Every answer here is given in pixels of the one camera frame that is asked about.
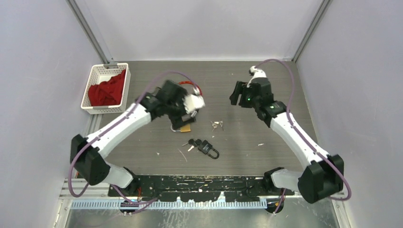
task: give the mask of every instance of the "black metal plate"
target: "black metal plate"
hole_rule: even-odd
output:
[[[267,192],[262,187],[263,177],[252,176],[148,176],[138,175],[141,182],[142,201],[158,197],[163,202],[216,201],[224,192],[226,202],[259,201],[259,196],[280,195]],[[287,190],[286,195],[294,195]],[[109,188],[108,196],[117,197],[118,193]]]

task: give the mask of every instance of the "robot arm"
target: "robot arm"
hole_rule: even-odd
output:
[[[136,175],[104,159],[126,137],[157,117],[168,115],[174,129],[195,122],[192,114],[204,107],[204,100],[198,91],[189,95],[180,85],[166,81],[156,95],[147,93],[130,114],[134,106],[132,104],[119,117],[86,138],[77,135],[72,139],[70,162],[85,144],[102,136],[80,155],[74,166],[90,185],[109,183],[118,186],[124,194],[133,194],[139,187]]]
[[[288,117],[285,104],[274,100],[271,84],[263,70],[253,66],[249,73],[252,75],[249,82],[236,83],[234,92],[230,96],[231,104],[236,105],[240,95],[239,105],[254,108],[258,118],[291,148],[304,169],[304,172],[295,172],[278,167],[266,172],[263,178],[265,189],[275,191],[285,188],[300,192],[309,203],[317,202],[341,191],[343,189],[341,178],[317,155],[317,152],[327,157],[343,173],[344,162],[341,157],[329,155],[302,130],[291,113]],[[293,127],[299,129],[304,138],[315,147],[316,152],[307,145]]]

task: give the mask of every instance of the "thin stick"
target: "thin stick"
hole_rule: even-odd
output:
[[[182,153],[181,150],[179,150],[179,152],[182,154],[182,156],[185,158],[186,162],[188,162],[188,160],[186,159],[185,155]]]

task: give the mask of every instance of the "white panel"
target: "white panel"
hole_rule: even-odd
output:
[[[115,60],[294,56],[321,0],[86,0]]]
[[[298,61],[320,144],[345,162],[353,227],[402,226],[403,1],[333,1]]]
[[[66,1],[0,1],[0,223],[51,227],[100,59]]]

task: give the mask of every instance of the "gray wooden tabletop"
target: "gray wooden tabletop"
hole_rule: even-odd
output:
[[[257,118],[253,109],[230,104],[229,96],[236,81],[248,81],[248,69],[255,64],[234,61],[129,62],[132,76],[127,106],[155,76],[166,70],[177,70],[186,73],[201,87],[206,107],[197,115],[191,132],[172,132],[170,121],[164,116],[127,137],[106,160],[125,166],[136,174],[261,176],[279,166],[302,171],[293,152]],[[296,65],[292,62],[288,64],[296,77],[291,112],[307,134],[316,140]],[[272,84],[275,99],[287,104],[291,93],[287,70],[279,63],[266,63],[261,68]],[[176,75],[168,78],[176,82],[184,80]],[[101,127],[117,116],[119,114],[103,115]],[[210,121],[220,120],[224,122],[224,131],[218,127],[212,132]],[[188,152],[189,146],[182,145],[190,138],[209,141],[220,152],[219,159],[213,160],[197,149]]]

